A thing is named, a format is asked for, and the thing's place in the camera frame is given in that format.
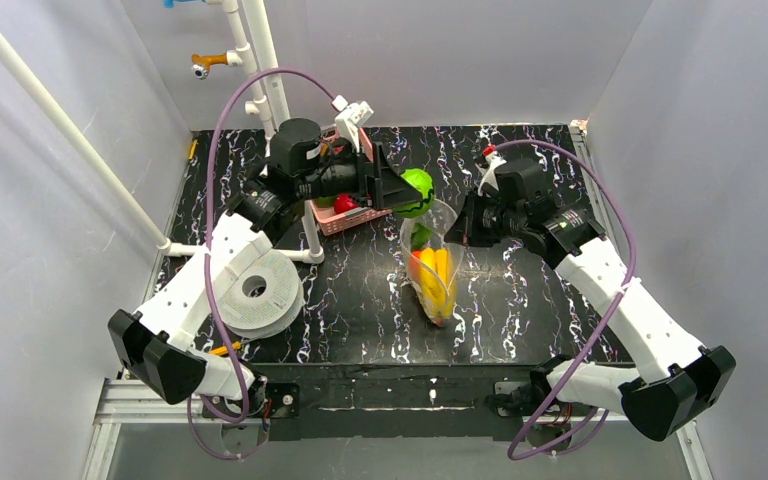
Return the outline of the green toy watermelon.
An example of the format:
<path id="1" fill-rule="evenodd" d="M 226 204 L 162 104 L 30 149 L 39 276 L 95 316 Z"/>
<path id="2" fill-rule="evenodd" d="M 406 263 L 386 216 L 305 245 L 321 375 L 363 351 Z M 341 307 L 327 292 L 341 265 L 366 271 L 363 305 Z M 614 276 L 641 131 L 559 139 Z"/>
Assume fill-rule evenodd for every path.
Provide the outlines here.
<path id="1" fill-rule="evenodd" d="M 393 213 L 403 218 L 424 215 L 432 206 L 435 187 L 430 174 L 420 168 L 405 170 L 401 177 L 415 190 L 413 201 L 397 206 Z"/>

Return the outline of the red toy pepper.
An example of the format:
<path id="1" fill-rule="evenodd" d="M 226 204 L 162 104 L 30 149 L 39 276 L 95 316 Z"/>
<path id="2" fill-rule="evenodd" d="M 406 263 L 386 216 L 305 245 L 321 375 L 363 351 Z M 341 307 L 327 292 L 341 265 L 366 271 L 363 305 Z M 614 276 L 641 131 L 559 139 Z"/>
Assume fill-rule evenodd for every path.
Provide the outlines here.
<path id="1" fill-rule="evenodd" d="M 336 196 L 333 210 L 336 215 L 350 212 L 360 207 L 360 204 L 349 194 L 341 193 Z"/>

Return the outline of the green toy vegetable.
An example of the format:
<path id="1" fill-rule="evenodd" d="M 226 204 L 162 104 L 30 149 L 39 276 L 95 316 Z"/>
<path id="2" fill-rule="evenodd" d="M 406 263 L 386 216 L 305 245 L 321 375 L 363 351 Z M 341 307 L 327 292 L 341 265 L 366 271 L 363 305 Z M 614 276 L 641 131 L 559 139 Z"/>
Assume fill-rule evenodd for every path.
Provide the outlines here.
<path id="1" fill-rule="evenodd" d="M 328 208 L 332 208 L 333 207 L 335 201 L 336 201 L 336 197 L 335 196 L 327 196 L 327 197 L 320 197 L 320 198 L 315 199 L 314 200 L 314 204 L 318 208 L 328 209 Z"/>

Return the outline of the yellow toy bananas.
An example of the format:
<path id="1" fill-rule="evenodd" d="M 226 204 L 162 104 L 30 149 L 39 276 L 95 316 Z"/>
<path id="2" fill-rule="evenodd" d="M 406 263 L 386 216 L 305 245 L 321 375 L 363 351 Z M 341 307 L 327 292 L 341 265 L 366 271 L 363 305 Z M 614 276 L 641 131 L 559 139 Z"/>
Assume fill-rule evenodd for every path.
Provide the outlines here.
<path id="1" fill-rule="evenodd" d="M 441 326 L 454 313 L 453 256 L 448 249 L 426 247 L 421 253 L 418 266 L 423 308 L 431 322 Z"/>

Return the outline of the clear polka dot zip bag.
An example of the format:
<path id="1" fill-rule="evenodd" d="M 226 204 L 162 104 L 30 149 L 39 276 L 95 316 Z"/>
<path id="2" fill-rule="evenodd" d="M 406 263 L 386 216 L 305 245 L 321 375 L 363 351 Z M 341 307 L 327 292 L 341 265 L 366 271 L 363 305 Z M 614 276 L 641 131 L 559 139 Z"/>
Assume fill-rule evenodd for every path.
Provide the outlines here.
<path id="1" fill-rule="evenodd" d="M 404 219 L 399 232 L 407 279 L 423 313 L 438 327 L 454 317 L 456 277 L 465 252 L 444 239 L 456 217 L 449 205 L 435 199 L 424 214 Z"/>

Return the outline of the orange toy carrot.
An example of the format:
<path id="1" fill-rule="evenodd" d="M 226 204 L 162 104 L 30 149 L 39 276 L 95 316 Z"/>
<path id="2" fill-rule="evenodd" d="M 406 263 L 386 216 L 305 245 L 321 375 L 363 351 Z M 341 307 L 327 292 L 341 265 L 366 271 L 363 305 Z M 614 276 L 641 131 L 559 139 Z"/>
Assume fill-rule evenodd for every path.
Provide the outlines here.
<path id="1" fill-rule="evenodd" d="M 430 228 L 421 223 L 415 223 L 409 237 L 409 246 L 411 256 L 408 259 L 408 275 L 417 277 L 419 275 L 418 261 L 423 249 L 429 244 L 433 232 Z"/>

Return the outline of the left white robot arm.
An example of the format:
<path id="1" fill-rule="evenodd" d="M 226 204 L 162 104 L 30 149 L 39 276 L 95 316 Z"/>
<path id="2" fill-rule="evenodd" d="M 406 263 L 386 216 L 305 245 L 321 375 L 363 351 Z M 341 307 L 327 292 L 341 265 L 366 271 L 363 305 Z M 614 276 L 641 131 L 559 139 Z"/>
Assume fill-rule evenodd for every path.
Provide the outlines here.
<path id="1" fill-rule="evenodd" d="M 309 119 L 283 122 L 269 141 L 266 175 L 247 179 L 221 215 L 206 200 L 207 232 L 158 293 L 135 311 L 117 310 L 107 328 L 122 366 L 171 405 L 194 394 L 247 401 L 254 373 L 233 356 L 205 354 L 192 342 L 220 298 L 239 290 L 246 272 L 291 259 L 274 245 L 304 215 L 308 201 L 348 194 L 376 210 L 395 210 L 423 196 L 387 160 L 381 143 L 349 135 L 326 140 Z"/>

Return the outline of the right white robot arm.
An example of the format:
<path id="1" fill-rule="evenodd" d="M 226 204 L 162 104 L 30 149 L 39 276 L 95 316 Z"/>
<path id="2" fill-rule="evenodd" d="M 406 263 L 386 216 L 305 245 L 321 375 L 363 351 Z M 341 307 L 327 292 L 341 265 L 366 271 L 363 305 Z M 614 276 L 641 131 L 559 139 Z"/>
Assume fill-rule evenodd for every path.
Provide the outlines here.
<path id="1" fill-rule="evenodd" d="M 490 247 L 520 240 L 578 290 L 633 360 L 630 367 L 609 367 L 557 355 L 534 368 L 526 385 L 493 395 L 498 407 L 525 415 L 556 403 L 597 407 L 623 414 L 645 437 L 663 441 L 719 400 L 737 366 L 733 354 L 683 329 L 631 276 L 585 208 L 559 206 L 529 161 L 490 158 L 478 168 L 479 186 L 445 241 Z"/>

